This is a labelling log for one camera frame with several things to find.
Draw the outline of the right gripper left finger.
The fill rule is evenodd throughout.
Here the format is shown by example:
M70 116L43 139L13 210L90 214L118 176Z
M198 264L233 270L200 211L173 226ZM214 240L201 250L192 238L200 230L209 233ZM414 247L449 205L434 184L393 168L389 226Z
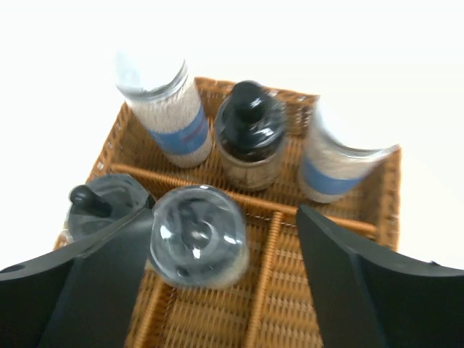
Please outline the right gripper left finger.
M1 270L2 347L123 347L154 199L56 251Z

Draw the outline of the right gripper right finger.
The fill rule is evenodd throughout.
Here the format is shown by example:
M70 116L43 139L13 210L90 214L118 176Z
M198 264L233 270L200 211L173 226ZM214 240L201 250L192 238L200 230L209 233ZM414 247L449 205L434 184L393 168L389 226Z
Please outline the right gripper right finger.
M462 347L463 271L404 256L297 210L324 347Z

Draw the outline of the black knob lid jar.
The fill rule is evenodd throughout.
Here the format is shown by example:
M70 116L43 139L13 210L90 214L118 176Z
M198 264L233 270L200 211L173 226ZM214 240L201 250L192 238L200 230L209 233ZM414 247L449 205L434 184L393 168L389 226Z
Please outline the black knob lid jar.
M113 173L73 188L67 214L65 237L72 243L145 207L151 208L155 198L135 178Z

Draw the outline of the clear dome lid shaker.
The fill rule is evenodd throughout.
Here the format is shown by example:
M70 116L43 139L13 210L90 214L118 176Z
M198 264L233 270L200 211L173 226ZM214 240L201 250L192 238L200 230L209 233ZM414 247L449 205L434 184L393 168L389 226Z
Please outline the clear dome lid shaker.
M224 289L247 271L247 224L221 190L181 186L158 199L152 213L149 261L166 283Z

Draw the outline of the blue label jar silver lid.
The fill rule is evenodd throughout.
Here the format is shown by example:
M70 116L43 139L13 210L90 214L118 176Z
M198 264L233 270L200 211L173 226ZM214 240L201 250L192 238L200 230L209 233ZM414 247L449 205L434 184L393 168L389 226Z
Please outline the blue label jar silver lid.
M120 51L115 85L169 162L190 168L207 159L210 129L184 58Z

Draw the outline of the black cap dark bottle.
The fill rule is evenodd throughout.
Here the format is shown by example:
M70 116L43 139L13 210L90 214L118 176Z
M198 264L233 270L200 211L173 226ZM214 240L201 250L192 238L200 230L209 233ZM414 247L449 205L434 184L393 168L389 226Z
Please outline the black cap dark bottle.
M215 140L232 186L245 191L266 189L283 166L285 106L259 83L236 83L217 111Z

